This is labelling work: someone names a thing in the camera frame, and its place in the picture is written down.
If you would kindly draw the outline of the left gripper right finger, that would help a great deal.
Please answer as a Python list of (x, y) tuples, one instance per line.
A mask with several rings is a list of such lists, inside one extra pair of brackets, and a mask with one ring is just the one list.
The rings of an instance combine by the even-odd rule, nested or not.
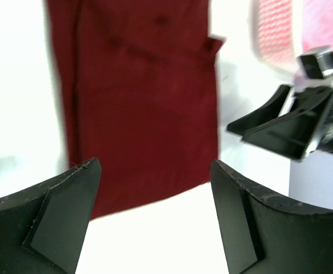
[(230, 273), (333, 274), (333, 210), (279, 194), (220, 160), (210, 175)]

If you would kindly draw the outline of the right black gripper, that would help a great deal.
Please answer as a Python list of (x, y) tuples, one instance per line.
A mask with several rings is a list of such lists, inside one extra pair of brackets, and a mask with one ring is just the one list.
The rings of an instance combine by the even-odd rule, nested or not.
[(280, 85), (264, 105), (229, 123), (226, 130), (291, 160), (302, 160), (316, 150), (333, 154), (333, 88), (296, 92), (291, 112), (278, 117), (290, 91), (290, 85)]

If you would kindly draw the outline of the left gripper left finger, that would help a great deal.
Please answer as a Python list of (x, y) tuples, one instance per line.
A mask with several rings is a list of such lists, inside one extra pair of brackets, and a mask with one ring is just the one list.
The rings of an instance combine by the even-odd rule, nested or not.
[(0, 198), (0, 274), (75, 273), (100, 176), (92, 158)]

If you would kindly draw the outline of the dark red t shirt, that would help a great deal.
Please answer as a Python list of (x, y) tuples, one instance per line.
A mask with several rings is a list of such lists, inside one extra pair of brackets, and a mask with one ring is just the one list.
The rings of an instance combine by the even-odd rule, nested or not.
[(209, 181), (218, 156), (208, 1), (47, 1), (69, 161), (102, 167), (92, 218)]

